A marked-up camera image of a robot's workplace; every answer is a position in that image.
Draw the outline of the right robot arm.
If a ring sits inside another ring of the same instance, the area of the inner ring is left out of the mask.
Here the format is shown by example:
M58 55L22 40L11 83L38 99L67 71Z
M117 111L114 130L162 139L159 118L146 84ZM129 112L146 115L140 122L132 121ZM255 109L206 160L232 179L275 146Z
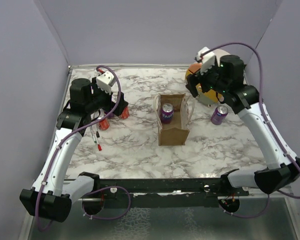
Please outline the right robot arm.
M237 55L220 59L209 53L195 58L200 68L187 76L186 88L193 97L202 92L215 91L223 102L248 127L257 142L265 163L261 170L233 170L220 182L219 189L230 196L241 187L258 188L271 194L294 182L300 176L300 157L285 143L261 102L258 90L244 82L245 64Z

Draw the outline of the purple Fanta can front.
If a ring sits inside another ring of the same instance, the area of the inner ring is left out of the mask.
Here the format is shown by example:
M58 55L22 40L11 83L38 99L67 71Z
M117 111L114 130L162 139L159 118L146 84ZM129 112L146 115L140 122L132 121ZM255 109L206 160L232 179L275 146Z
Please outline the purple Fanta can front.
M174 106L170 103L164 103L161 107L160 119L163 124L169 124L174 115Z

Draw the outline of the brown canvas tote bag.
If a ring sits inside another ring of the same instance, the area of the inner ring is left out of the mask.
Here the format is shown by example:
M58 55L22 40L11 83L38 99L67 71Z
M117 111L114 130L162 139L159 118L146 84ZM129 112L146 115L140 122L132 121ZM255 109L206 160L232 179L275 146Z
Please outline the brown canvas tote bag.
M153 99L153 110L158 126L159 146L184 146L190 133L189 124L196 101L186 94L158 94ZM173 107L170 119L164 119L164 105Z

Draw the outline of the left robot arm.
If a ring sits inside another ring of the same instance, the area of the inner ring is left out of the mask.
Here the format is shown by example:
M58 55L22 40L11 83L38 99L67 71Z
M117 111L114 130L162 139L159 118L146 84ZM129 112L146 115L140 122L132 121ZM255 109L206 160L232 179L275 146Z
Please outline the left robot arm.
M69 100L57 118L53 145L45 164L31 189L23 189L19 196L36 222L47 219L62 223L73 203L85 195L96 197L102 191L97 174L83 172L68 186L64 186L64 178L86 128L100 122L100 118L92 118L92 114L105 110L119 116L128 106L121 91L117 100L112 100L112 86L119 83L116 76L105 74L92 80L77 78L72 81Z

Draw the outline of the purple fanta can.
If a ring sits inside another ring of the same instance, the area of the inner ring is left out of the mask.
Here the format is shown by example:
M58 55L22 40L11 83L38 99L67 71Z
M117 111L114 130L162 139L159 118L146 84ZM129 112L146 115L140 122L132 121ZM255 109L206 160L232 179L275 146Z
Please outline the purple fanta can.
M169 124L174 115L174 106L170 103L164 103L161 107L160 119L163 124Z
M228 115L228 108L225 105L219 105L215 108L210 120L215 125L221 125Z

